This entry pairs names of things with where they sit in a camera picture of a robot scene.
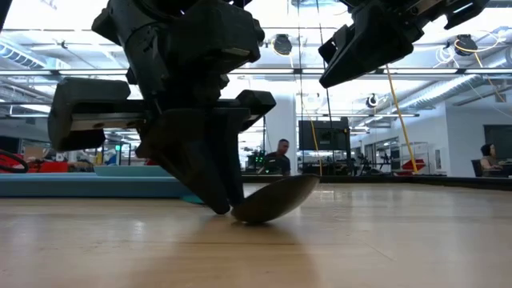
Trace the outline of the person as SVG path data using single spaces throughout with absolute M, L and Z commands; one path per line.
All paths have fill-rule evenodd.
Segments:
M 503 166 L 499 164 L 496 158 L 495 146 L 492 143 L 484 144 L 481 146 L 480 151 L 482 158 L 480 159 L 480 167 L 482 169 L 483 177 L 491 177 L 501 174 L 504 171 Z
M 291 166 L 290 160 L 286 153 L 290 147 L 288 140 L 282 138 L 278 142 L 275 152 L 271 152 L 264 157 L 263 168 L 260 169 L 264 174 L 280 174 L 282 176 L 290 176 Z

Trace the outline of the cardboard box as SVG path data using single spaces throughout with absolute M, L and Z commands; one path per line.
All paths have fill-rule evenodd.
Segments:
M 23 148 L 23 158 L 26 162 L 43 159 L 47 152 L 48 149 L 42 146 L 25 146 Z

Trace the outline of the red triangular object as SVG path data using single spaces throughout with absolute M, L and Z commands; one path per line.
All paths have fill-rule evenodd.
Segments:
M 425 167 L 426 164 L 423 159 L 409 160 L 402 165 L 402 172 L 409 174 L 417 173 Z

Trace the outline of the blue plastic tray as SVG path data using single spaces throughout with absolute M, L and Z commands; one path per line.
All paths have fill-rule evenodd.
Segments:
M 191 192 L 172 177 L 0 174 L 0 198 L 181 198 L 189 195 Z

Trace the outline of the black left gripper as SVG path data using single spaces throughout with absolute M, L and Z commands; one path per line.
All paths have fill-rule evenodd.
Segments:
M 216 214 L 230 210 L 209 150 L 235 152 L 264 114 L 245 90 L 225 101 L 228 73 L 260 57 L 264 32 L 226 0 L 108 0 L 92 24 L 120 46 L 124 80 L 64 78 L 48 134 L 59 151 L 97 148 L 107 128 L 135 128 L 140 158 L 156 162 Z

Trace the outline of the metal spoon with teal handle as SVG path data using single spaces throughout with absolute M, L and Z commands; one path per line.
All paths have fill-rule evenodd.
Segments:
M 243 188 L 246 176 L 240 171 L 201 172 L 177 180 L 214 213 L 229 213 L 251 225 L 273 221 L 298 208 L 321 180 L 315 174 L 269 178 L 270 183 L 248 196 Z

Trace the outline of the white pillar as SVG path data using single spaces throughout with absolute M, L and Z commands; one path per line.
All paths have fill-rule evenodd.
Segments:
M 290 146 L 286 156 L 290 160 L 290 174 L 297 173 L 297 116 L 295 93 L 276 94 L 276 106 L 265 115 L 265 150 L 275 152 L 281 139 L 286 139 Z

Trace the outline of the black monitor screen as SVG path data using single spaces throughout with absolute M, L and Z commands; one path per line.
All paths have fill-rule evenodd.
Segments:
M 348 151 L 350 148 L 350 128 L 348 118 L 337 121 L 298 122 L 300 150 Z

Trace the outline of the silver ceiling air duct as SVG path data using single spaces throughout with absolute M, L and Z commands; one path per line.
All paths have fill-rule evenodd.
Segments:
M 401 101 L 399 107 L 406 110 L 424 109 L 488 83 L 488 77 L 479 74 L 468 74 L 449 81 L 439 81 L 413 93 Z

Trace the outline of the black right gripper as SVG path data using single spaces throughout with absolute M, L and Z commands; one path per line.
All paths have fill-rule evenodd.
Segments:
M 356 79 L 413 51 L 423 27 L 460 7 L 461 0 L 339 0 L 353 23 L 339 28 L 318 52 L 327 67 L 320 84 Z

